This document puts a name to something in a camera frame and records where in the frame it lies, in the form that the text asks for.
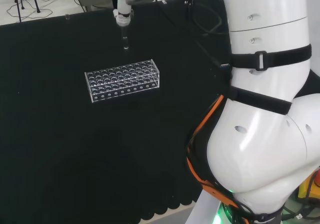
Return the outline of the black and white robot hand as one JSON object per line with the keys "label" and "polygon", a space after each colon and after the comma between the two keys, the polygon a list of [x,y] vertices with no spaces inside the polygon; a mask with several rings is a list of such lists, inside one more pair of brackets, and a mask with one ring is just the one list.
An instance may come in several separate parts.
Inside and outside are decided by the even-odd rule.
{"label": "black and white robot hand", "polygon": [[124,28],[130,24],[132,6],[127,4],[126,0],[117,0],[116,23],[119,27]]}

